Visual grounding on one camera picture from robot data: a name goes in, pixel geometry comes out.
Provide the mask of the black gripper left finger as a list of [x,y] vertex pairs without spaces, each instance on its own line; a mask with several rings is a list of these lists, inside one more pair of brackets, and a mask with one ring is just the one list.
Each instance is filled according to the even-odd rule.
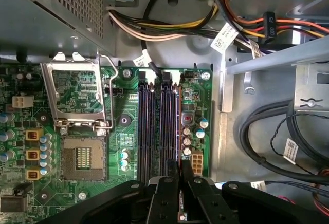
[[148,185],[131,180],[84,200],[44,223],[177,223],[179,173],[175,160],[168,174]]

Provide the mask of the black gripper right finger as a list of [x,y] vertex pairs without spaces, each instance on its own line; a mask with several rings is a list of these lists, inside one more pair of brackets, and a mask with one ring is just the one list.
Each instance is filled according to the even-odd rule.
[[328,217],[257,190],[229,181],[218,189],[212,180],[196,177],[191,162],[181,162],[182,187],[189,217],[205,223],[328,223]]

